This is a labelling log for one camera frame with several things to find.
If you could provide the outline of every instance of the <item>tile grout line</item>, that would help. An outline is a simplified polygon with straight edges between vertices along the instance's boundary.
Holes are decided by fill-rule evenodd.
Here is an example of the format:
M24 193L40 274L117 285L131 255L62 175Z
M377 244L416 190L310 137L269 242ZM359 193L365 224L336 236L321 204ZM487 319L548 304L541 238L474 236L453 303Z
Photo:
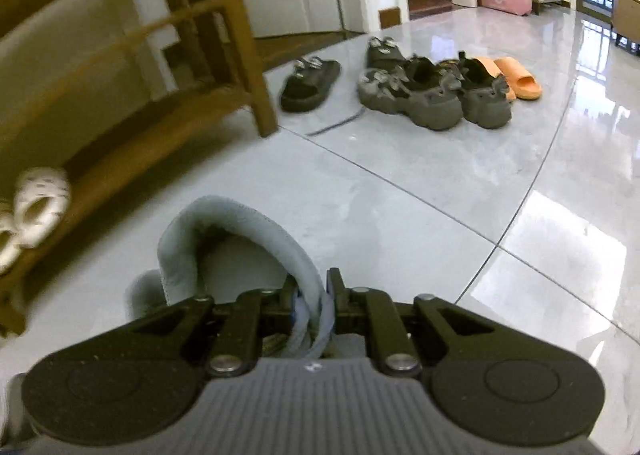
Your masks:
M530 269L534 270L536 273L538 273L540 276L542 276L543 278L548 279L548 281L550 281L551 283L553 283L554 285L557 285L560 289L562 289L563 291L565 291L567 294L570 294L571 296L573 296L575 299L577 299L580 303L582 303L583 305L585 305L585 307L589 308L590 310L594 311L594 313L596 313L598 316L601 316L602 318L604 318L606 321L608 321L609 323L611 323L616 329L618 329L620 332L622 332L625 336L627 336L629 339L631 339L634 343L637 343L640 346L640 340L636 339L635 337L633 337L630 333L628 333L625 329L622 328L621 325L617 324L615 321L613 321L611 318L607 318L602 312L600 312L598 309L596 309L595 307L593 307L592 305L590 305L590 303L586 302L585 300L583 300L582 298L580 298L578 295L574 294L573 292L569 291L569 289L567 289L564 285L561 285L560 283L558 283L556 280L554 280L553 278L551 278L549 275L546 275L545 273L543 273L542 271L540 271L540 269L538 269L537 267L531 265L528 261L523 260L521 257L514 255L511 251L508 251L507 249L500 247L499 245L496 247L496 249L500 249L501 251L504 251L505 253L507 253L507 255L509 255L510 257L515 258L518 261L521 261L524 265L526 265L527 267L529 267Z
M553 145L556 142L556 137L558 136L560 128L562 127L562 122L564 121L564 117L566 116L566 112L569 109L569 105L571 104L571 97L574 94L576 81L577 81L577 78L574 77L573 80L572 80L571 88L569 89L569 95L568 95L568 98L566 100L566 104L564 106L564 110L562 111L562 115L560 116L560 121L558 121L558 127L556 128L556 131L554 132L554 136L551 138L551 142L549 143L549 147L546 149L545 156L542 158L542 162L540 163L540 167L538 168L538 171L536 171L536 174L534 175L533 180L531 181L531 185L529 186L529 189L527 189L527 192L525 193L525 196L522 198L520 204L518 205L518 209L516 210L515 213L513 213L513 216L511 217L511 220L509 221L509 224L507 224L506 228L504 228L504 231L502 232L500 238L498 239L498 242L495 244L494 250L492 250L491 254L486 258L486 260L484 260L484 263L481 265L480 269L478 269L478 272L474 275L474 277L471 279L471 281L465 287L464 291L462 291L460 296L458 296L458 298L456 299L456 301L455 301L456 305L460 302L460 300L463 298L463 296L466 294L466 292L469 290L469 288L474 284L474 282L476 281L476 279L478 278L480 273L482 273L482 269L484 269L484 266L489 262L489 259L493 256L495 251L498 248L500 248L500 250L504 251L504 249L500 247L500 242L503 241L503 239L506 236L507 232L511 228L511 225L513 224L513 222L515 221L516 217L518 216L518 213L520 213L520 210L524 206L524 203L526 202L527 197L529 197L529 194L531 193L531 190L533 189L533 184L535 184L536 180L538 180L538 176L540 175L540 172L542 171L542 168L545 165L546 158L549 157L549 153L551 153L551 149L553 148Z
M298 137L302 138L303 140L306 140L307 142L310 142L311 144L314 144L315 146L318 146L318 148L321 148L321 149L323 149L324 151L328 151L329 153L331 153L331 154L335 155L336 157L339 157L339 158L341 158L342 160L347 161L349 164L352 164L352 165L354 165L355 167L357 167L357 168L359 168L359 169L361 169L361 170L363 170L363 171L366 171L367 173L369 173L369 174L373 175L374 177L376 177L376 178L378 178L378 179L382 180L382 181L383 181L383 182L385 182L386 184L389 184L390 186L393 186L394 188L396 188L396 189L400 190L402 193L405 193L405 194L409 195L411 198L414 198L414 199L418 200L418 201L419 201L419 202L421 202L422 204L425 204L425 205L427 205L428 207L430 207L431 209L436 210L438 213L440 213L440 214L442 214L442 215L446 216L447 218L450 218L450 219L451 219L451 220L453 220L454 222L456 222L456 223L460 224L461 226L463 226L463 228L468 229L468 230L469 230L469 231L471 231L473 234L478 235L478 237L480 237L480 238L482 238L482 239L485 239L487 242L489 242L489 243L491 243L493 246L497 247L497 244L496 244L494 241L492 241L491 239L489 239L489 238L487 238L486 236L482 235L481 233L479 233L479 232L478 232L478 231L476 231L475 229L470 228L470 227L469 227L469 226L467 226L464 222L461 222L460 220L458 220L457 218L455 218L455 216L449 215L449 213L447 213L447 212L445 212L445 211L441 210L440 208L438 208L438 207L434 206L434 205L433 205L433 204L431 204L430 202L428 202L428 201L426 201L426 200L424 200L424 199L421 199L420 197L418 197L418 196L417 196L417 195L415 195L414 193L411 193L411 191L406 190L406 189L405 189L405 188L403 188L402 186L399 186L398 184L395 184L394 182L391 182L389 179L385 179L384 177L382 177L381 175L379 175L379 174L375 173L374 171L371 171L371 170L369 170L369 169L365 168L364 166L362 166L362 165L360 165L360 164L358 164L358 163L356 163L356 162L352 161L351 159L348 159L348 158L346 158L346 157L344 157L344 156L340 155L339 153L337 153L337 152L335 152L335 151L333 151L333 150L331 150L331 149L329 149L329 148L326 148L326 147L325 147L325 146L323 146L322 144L319 144L319 143L317 143L317 142L315 142L315 141L313 141L313 140L309 139L306 135L300 135L299 133L297 133L297 132L295 132L295 131L293 131L293 130L289 130L289 128L284 128L283 126L281 126L280 128L282 128L283 130L288 131L289 133L292 133L292 134L293 134L293 135L295 135L295 136L298 136Z

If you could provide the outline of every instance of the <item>glossy tile floor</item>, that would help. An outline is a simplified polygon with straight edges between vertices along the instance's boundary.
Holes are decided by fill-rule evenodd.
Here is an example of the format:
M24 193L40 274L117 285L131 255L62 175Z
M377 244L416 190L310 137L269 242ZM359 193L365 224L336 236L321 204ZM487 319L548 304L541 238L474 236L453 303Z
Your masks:
M355 114L367 37L321 51L344 70L330 99L280 114L260 140L241 112L130 186L35 276L45 286L29 329L0 348L2 382L65 345L125 320L124 290L157 266L158 238L206 194L234 197L279 222L322 272L396 301L431 292L575 351L602 374L593 440L640 449L640 60L575 12L518 18L441 14L385 32L433 60L518 58L543 83L507 127L463 120L434 133L404 117ZM274 99L290 66L272 70ZM80 249L74 244L84 244Z

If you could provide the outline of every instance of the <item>shoe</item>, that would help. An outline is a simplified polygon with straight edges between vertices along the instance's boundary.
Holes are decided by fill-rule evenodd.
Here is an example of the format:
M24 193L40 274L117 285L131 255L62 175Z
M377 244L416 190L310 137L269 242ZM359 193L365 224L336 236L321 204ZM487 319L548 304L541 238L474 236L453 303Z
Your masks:
M460 101L466 120L487 130L500 128L511 120L509 85L504 75L494 78L481 62L468 59L464 52L459 54L457 65L450 67L457 68L462 78Z
M320 106L329 96L341 68L337 61L324 61L316 56L309 60L297 60L294 73L289 76L280 94L282 109L300 113L310 112Z
M500 74L503 74L503 72L496 65L496 62L491 58L487 56L476 56L476 59L482 65L484 65L484 68L486 69L486 71L489 72L494 78L497 78ZM509 92L507 92L507 101L511 102L515 100L516 100L516 93L513 91L513 88L511 88L511 85L510 85Z
M0 275L11 269L21 253L14 213L8 200L0 199Z
M408 88L404 69L365 70L358 80L358 98L367 108L384 114L405 114L417 126L430 130L448 130L462 118L462 106L456 95L460 82L448 70L438 72L436 86L420 91Z
M498 58L496 66L507 78L514 95L520 99L533 101L542 95L542 86L525 67L511 57Z
M414 54L407 59L402 68L406 74L407 88L413 92L430 90L440 86L443 76L449 77L449 81L460 82L462 77L457 70L451 67L442 67L440 64L434 65L430 59Z
M20 175L14 197L20 245L38 247L58 227L70 202L66 173L59 168L31 168Z
M381 69L393 72L396 67L403 66L406 58L402 56L398 44L393 39L371 38L367 47L366 69Z

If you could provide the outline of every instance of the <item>dark gray sandal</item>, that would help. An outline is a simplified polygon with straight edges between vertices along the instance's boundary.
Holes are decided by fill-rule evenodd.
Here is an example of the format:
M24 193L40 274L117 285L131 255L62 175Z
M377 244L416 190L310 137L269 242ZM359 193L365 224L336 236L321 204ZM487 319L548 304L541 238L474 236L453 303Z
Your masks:
M337 61L324 61L318 57L299 59L294 73L280 93L280 106L285 112L310 112L329 96L342 67Z
M456 94L460 82L452 74L442 74L438 86L421 91L406 87L408 79L398 67L393 74L385 70L365 70L358 81L358 98L367 108L384 114L405 114L417 126L448 130L462 119L462 106Z
M462 109L466 120L487 130L495 130L511 120L511 103L507 100L509 85L500 75L494 78L476 59L459 54L457 64L449 62L462 77Z
M382 69L393 72L403 66L406 58L402 56L398 44L392 38L370 38L367 45L366 69Z

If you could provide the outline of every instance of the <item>white slipper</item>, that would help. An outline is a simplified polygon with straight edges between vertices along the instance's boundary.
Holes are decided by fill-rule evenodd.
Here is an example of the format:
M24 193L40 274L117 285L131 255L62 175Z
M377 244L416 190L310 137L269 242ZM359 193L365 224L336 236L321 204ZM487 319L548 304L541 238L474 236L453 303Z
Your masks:
M4 275L20 256L20 236L8 200L0 199L0 275Z
M64 170L31 168L18 178L15 227L22 247L38 247L56 228L70 202Z

